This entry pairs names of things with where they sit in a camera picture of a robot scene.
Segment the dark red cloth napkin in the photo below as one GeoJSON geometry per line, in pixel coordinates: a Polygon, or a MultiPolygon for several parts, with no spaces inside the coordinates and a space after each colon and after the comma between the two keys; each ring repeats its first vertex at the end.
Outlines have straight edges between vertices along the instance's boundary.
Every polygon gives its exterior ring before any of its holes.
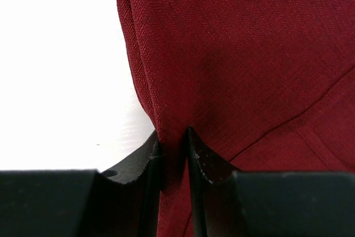
{"type": "Polygon", "coordinates": [[[242,170],[354,171],[354,0],[117,0],[162,146],[158,236],[192,236],[182,137],[242,170]]]}

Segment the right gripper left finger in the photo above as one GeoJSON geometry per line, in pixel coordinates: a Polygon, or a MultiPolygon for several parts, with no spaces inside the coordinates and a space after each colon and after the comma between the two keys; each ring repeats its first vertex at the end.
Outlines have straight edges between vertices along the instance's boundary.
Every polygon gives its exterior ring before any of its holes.
{"type": "Polygon", "coordinates": [[[110,186],[103,195],[104,236],[156,236],[161,184],[157,132],[100,175],[110,186]]]}

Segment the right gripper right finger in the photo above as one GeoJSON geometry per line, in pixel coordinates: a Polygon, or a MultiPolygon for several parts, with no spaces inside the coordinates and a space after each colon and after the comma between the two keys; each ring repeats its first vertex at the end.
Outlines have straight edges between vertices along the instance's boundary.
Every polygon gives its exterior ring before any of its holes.
{"type": "Polygon", "coordinates": [[[185,134],[195,236],[238,234],[229,178],[237,168],[209,148],[193,127],[185,134]]]}

